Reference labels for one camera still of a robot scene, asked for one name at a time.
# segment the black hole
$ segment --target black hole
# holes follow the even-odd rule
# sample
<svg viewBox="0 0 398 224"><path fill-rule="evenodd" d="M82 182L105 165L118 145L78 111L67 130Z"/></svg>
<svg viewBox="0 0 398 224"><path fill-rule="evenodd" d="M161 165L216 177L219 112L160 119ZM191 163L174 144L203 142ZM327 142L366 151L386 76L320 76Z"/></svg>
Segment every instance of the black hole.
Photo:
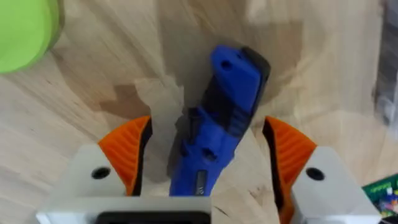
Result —
<svg viewBox="0 0 398 224"><path fill-rule="evenodd" d="M214 155L213 152L208 148L203 149L202 153L203 156L209 161L215 161L217 159L216 155Z"/></svg>
<svg viewBox="0 0 398 224"><path fill-rule="evenodd" d="M232 64L229 61L222 61L221 68L223 68L224 70L230 71L232 69Z"/></svg>
<svg viewBox="0 0 398 224"><path fill-rule="evenodd" d="M325 175L323 174L323 172L317 168L310 167L306 170L306 172L307 175L313 180L321 181L325 179Z"/></svg>
<svg viewBox="0 0 398 224"><path fill-rule="evenodd" d="M107 177L109 173L111 173L111 169L109 167L99 167L91 173L91 177L95 180L101 180Z"/></svg>

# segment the wood grain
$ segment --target wood grain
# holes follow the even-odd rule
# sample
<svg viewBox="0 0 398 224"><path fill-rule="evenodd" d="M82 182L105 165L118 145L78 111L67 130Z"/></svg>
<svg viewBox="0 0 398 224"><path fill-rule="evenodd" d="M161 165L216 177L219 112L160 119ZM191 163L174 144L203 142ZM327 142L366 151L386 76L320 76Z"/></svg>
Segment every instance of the wood grain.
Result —
<svg viewBox="0 0 398 224"><path fill-rule="evenodd" d="M381 6L374 0L59 0L57 43L0 77L0 223L35 223L81 144L154 118L144 193L166 195L185 108L201 98L217 44L248 45L272 74L213 195L215 223L277 223L265 115L332 146L360 184L393 174L397 141L374 117Z"/></svg>

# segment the green object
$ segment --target green object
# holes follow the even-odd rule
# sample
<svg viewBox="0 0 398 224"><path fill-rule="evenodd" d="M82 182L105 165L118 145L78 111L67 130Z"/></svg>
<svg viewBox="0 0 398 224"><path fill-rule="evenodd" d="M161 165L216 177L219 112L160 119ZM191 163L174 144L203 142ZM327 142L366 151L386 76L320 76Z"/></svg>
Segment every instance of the green object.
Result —
<svg viewBox="0 0 398 224"><path fill-rule="evenodd" d="M43 56L58 30L57 0L0 0L0 73Z"/></svg>
<svg viewBox="0 0 398 224"><path fill-rule="evenodd" d="M372 203L375 203L380 198L387 195L386 190L389 187L391 187L393 190L398 189L398 174L368 184L362 187L362 189L365 191L366 195L369 197Z"/></svg>

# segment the screw hole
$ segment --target screw hole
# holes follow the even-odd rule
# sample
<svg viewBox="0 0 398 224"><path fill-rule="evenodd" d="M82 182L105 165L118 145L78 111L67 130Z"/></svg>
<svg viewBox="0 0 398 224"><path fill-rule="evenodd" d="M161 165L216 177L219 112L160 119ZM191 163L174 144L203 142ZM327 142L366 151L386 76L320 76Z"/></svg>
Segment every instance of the screw hole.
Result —
<svg viewBox="0 0 398 224"><path fill-rule="evenodd" d="M325 175L323 174L323 172L314 167L308 168L306 170L306 173L313 180L321 181L325 179Z"/></svg>
<svg viewBox="0 0 398 224"><path fill-rule="evenodd" d="M221 62L221 68L223 68L226 71L230 71L232 69L232 64L231 62L225 60Z"/></svg>
<svg viewBox="0 0 398 224"><path fill-rule="evenodd" d="M91 177L95 180L101 180L107 177L111 173L111 169L109 167L99 167L91 173Z"/></svg>

